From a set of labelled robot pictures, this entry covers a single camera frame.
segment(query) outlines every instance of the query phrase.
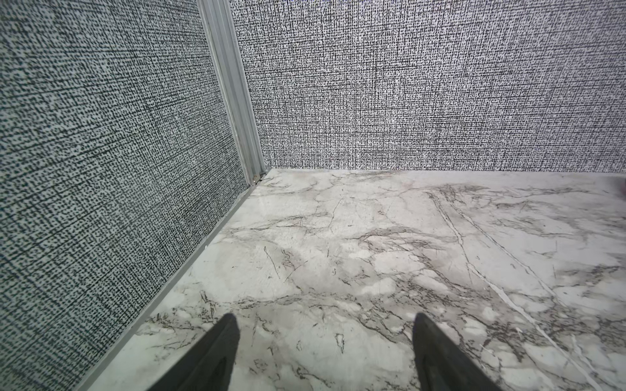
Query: textured wall panel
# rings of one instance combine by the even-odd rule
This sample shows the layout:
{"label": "textured wall panel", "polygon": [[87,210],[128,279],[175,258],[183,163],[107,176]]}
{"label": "textured wall panel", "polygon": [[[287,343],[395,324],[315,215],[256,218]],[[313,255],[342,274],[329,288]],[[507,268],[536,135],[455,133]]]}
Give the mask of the textured wall panel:
{"label": "textured wall panel", "polygon": [[1,7],[0,388],[68,390],[247,185],[195,0]]}
{"label": "textured wall panel", "polygon": [[619,0],[231,0],[269,167],[626,169]]}

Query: vertical metal profile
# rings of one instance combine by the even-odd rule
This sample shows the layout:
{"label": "vertical metal profile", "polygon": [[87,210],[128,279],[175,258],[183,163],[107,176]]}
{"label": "vertical metal profile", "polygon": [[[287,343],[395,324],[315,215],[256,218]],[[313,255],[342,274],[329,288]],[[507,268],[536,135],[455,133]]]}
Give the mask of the vertical metal profile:
{"label": "vertical metal profile", "polygon": [[253,185],[265,173],[265,161],[230,4],[228,0],[197,1],[245,180]]}

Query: crack line in marble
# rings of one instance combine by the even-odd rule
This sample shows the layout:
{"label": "crack line in marble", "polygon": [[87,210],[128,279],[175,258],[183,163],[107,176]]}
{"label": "crack line in marble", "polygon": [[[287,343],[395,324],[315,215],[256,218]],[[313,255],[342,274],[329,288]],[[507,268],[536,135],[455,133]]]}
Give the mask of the crack line in marble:
{"label": "crack line in marble", "polygon": [[292,275],[292,274],[294,274],[294,272],[295,272],[296,270],[298,270],[301,266],[306,265],[308,261],[310,261],[310,260],[307,260],[307,261],[306,261],[306,262],[304,262],[303,264],[298,265],[295,269],[293,269],[293,270],[291,271],[291,273],[289,273],[289,275],[287,276],[287,278],[285,278],[285,281],[283,281],[283,282],[287,282],[287,280],[289,279],[289,277],[291,277],[291,275]]}
{"label": "crack line in marble", "polygon": [[[587,380],[587,382],[596,390],[596,391],[603,391],[602,388],[600,388],[600,385],[598,383],[596,383],[596,381],[594,379],[591,378],[591,376],[589,376],[589,374],[587,373],[587,371],[585,371],[578,363],[576,363],[576,361],[574,361],[569,354],[565,353],[563,351],[563,349],[561,349],[556,342],[554,342],[554,340],[552,338],[550,338],[550,336],[548,336],[548,334],[546,334],[546,332],[543,331],[543,329],[541,329],[541,327],[539,327],[539,325],[537,324],[537,320],[535,320],[533,317],[531,317],[529,314],[526,313],[526,311],[524,311],[523,308],[519,307],[518,305],[516,305],[515,303],[513,303],[513,301],[509,298],[509,296],[506,294],[506,292],[504,291],[504,289],[498,287],[497,285],[495,285],[494,283],[492,283],[491,281],[489,281],[484,275],[482,275],[477,269],[476,267],[470,262],[470,259],[467,256],[467,253],[465,252],[465,248],[463,246],[463,236],[461,235],[461,233],[456,229],[456,227],[454,226],[454,224],[452,223],[452,221],[450,220],[449,216],[443,211],[443,209],[441,208],[441,202],[439,201],[439,198],[437,198],[436,195],[427,192],[428,196],[432,199],[435,208],[437,208],[437,210],[439,211],[439,213],[441,214],[441,217],[443,218],[443,220],[445,220],[446,224],[450,227],[451,230],[454,231],[454,234],[456,235],[457,239],[458,239],[458,243],[459,246],[461,246],[461,249],[463,251],[463,255],[465,257],[466,260],[466,266],[469,267],[471,269],[472,272],[474,272],[474,274],[476,274],[478,276],[478,278],[480,278],[481,280],[483,280],[485,283],[487,283],[491,289],[493,289],[493,291],[495,293],[498,294],[498,296],[500,296],[500,298],[512,309],[516,310],[517,312],[520,313],[520,315],[522,315],[523,317],[526,318],[526,320],[528,320],[533,326],[535,326],[536,330],[543,335],[569,362],[571,362],[574,367],[580,371],[580,373],[585,377],[585,379]],[[468,220],[468,222],[470,222],[473,226],[476,226],[472,221]],[[489,235],[487,235],[483,230],[480,230],[481,232],[483,232],[483,234],[485,236],[487,236],[488,238],[491,239],[491,237]]]}
{"label": "crack line in marble", "polygon": [[613,381],[611,381],[606,376],[603,376],[602,374],[600,374],[600,372],[598,372],[598,370],[593,367],[593,365],[591,364],[589,359],[584,356],[583,350],[578,345],[578,342],[576,341],[576,336],[574,334],[572,334],[572,346],[574,347],[574,352],[576,353],[576,355],[578,355],[578,357],[580,358],[580,360],[582,362],[587,364],[587,366],[589,367],[589,369],[591,370],[592,373],[594,373],[595,375],[597,375],[598,377],[600,377],[602,380],[604,380],[605,382],[609,383],[610,385],[619,388],[619,386],[617,384],[615,384]]}
{"label": "crack line in marble", "polygon": [[343,198],[343,197],[341,197],[341,198],[339,199],[339,201],[337,202],[337,205],[335,205],[335,208],[332,210],[331,222],[330,222],[330,223],[328,223],[328,228],[330,228],[330,226],[331,226],[331,224],[332,224],[332,221],[333,221],[333,220],[335,220],[335,211],[337,210],[337,207],[339,206],[339,204],[341,203],[341,201],[343,201],[343,199],[344,199],[344,198]]}
{"label": "crack line in marble", "polygon": [[468,223],[472,224],[477,230],[479,230],[485,237],[487,237],[487,239],[489,239],[493,244],[495,244],[500,250],[502,250],[503,253],[507,254],[512,260],[516,261],[517,264],[519,264],[519,266],[524,268],[524,271],[526,271],[527,274],[535,277],[535,279],[537,280],[537,282],[539,284],[541,284],[541,287],[543,287],[543,289],[545,289],[546,291],[550,292],[550,294],[558,301],[558,303],[564,307],[567,308],[567,305],[565,303],[563,303],[561,301],[561,299],[559,299],[559,297],[557,296],[557,294],[552,290],[552,288],[550,288],[548,286],[548,284],[546,284],[528,265],[526,265],[525,263],[523,263],[522,261],[520,261],[519,259],[517,259],[516,256],[514,256],[513,254],[511,254],[506,248],[504,248],[503,245],[501,245],[500,243],[498,243],[493,237],[491,237],[491,235],[489,235],[487,232],[484,231],[484,229],[482,229],[480,226],[478,226],[478,224],[476,224],[474,222],[474,220],[472,220],[468,215],[466,215],[465,213],[463,213],[461,210],[459,210],[456,206],[454,205],[450,205],[452,206],[452,208],[459,214],[459,216],[463,217],[465,220],[467,220]]}
{"label": "crack line in marble", "polygon": [[276,264],[274,263],[274,260],[272,259],[272,257],[267,253],[267,246],[263,247],[263,251],[265,251],[265,254],[267,254],[267,258],[270,258],[270,261],[272,261],[272,266],[274,266],[274,271],[276,272],[276,277],[278,277],[278,279],[280,280],[280,276],[278,274],[278,270],[276,269]]}

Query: marble floor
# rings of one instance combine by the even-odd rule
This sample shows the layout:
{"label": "marble floor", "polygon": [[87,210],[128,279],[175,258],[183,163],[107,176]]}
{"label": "marble floor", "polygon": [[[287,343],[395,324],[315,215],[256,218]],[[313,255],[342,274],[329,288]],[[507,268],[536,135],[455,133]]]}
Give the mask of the marble floor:
{"label": "marble floor", "polygon": [[230,390],[416,390],[427,313],[503,390],[626,389],[623,175],[272,170],[91,390],[224,313]]}

